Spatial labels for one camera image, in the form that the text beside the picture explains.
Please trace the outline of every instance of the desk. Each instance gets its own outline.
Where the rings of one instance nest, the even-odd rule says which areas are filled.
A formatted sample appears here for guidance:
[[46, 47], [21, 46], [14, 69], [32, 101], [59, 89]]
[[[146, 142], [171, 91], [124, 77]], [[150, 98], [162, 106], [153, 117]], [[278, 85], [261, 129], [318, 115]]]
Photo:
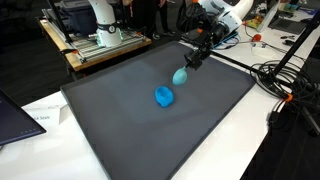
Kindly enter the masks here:
[[[67, 45], [67, 43], [65, 43], [63, 41], [63, 39], [59, 36], [59, 34], [55, 31], [55, 29], [47, 22], [47, 20], [40, 20], [39, 24], [40, 24], [41, 28], [43, 29], [43, 31], [45, 33], [47, 33], [49, 35], [49, 37], [52, 39], [52, 41], [57, 45], [59, 50], [70, 48]], [[77, 72], [82, 69], [96, 65], [98, 63], [110, 60], [110, 59], [115, 58], [120, 55], [123, 55], [125, 53], [137, 50], [137, 49], [145, 47], [145, 46], [148, 46], [150, 44], [151, 44], [151, 40], [149, 38], [146, 38], [145, 41], [141, 41], [139, 43], [134, 43], [132, 45], [126, 46], [121, 49], [119, 48], [118, 50], [111, 51], [110, 53], [108, 53], [102, 57], [99, 57], [95, 60], [87, 61], [84, 63], [81, 63], [79, 58], [72, 53], [66, 54], [65, 59], [66, 59], [67, 63], [71, 66], [72, 70]]]
[[[243, 41], [248, 39], [243, 27], [239, 32]], [[285, 35], [267, 29], [262, 36], [270, 37], [264, 40], [274, 46], [289, 49], [282, 46], [283, 40], [275, 33]], [[306, 58], [319, 35], [320, 28], [311, 34], [297, 55]], [[228, 51], [219, 52], [247, 65], [268, 60], [252, 55], [250, 44], [239, 44]], [[299, 66], [303, 64], [296, 58], [290, 62]], [[59, 99], [64, 101], [60, 92], [31, 105]], [[255, 85], [189, 157], [173, 179], [239, 179], [267, 134], [266, 120], [278, 101]], [[47, 130], [45, 135], [5, 146], [0, 152], [2, 179], [107, 179], [70, 111], [63, 113], [59, 126], [48, 127]]]

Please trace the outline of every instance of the black mat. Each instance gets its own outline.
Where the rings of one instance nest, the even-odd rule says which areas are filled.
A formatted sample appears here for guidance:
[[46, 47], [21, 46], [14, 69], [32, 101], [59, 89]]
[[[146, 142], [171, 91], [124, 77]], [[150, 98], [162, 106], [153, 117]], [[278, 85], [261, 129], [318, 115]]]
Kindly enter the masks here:
[[[251, 77], [208, 58], [171, 82], [190, 49], [168, 43], [61, 88], [84, 134], [113, 180], [168, 179], [251, 89]], [[154, 90], [175, 101], [161, 108]]]

